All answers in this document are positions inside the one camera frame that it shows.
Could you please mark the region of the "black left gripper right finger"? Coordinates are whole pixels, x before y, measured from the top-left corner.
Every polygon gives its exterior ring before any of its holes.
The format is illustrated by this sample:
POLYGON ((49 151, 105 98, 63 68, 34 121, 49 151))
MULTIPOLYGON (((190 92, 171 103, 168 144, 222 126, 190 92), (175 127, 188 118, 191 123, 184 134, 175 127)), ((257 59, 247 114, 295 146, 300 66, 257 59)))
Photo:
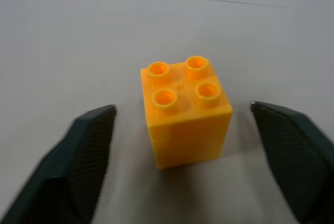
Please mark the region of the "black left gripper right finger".
POLYGON ((300 224, 334 224, 334 143, 305 114, 254 101, 267 162, 300 224))

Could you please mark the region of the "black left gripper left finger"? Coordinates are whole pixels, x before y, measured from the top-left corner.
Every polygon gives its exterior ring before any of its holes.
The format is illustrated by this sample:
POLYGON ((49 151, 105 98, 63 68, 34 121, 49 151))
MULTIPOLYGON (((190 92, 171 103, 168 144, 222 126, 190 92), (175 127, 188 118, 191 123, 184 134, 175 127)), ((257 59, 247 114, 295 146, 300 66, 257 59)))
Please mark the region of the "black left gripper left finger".
POLYGON ((110 104, 77 117, 41 159, 0 224, 91 224, 116 114, 110 104))

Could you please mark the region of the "yellow studded building block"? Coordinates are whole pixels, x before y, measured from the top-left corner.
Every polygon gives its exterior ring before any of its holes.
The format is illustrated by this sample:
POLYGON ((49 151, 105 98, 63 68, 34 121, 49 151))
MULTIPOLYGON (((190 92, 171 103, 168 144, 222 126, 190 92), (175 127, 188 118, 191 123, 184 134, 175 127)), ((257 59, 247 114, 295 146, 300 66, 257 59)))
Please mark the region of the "yellow studded building block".
POLYGON ((157 167, 219 158, 233 109, 210 61, 154 62, 140 76, 157 167))

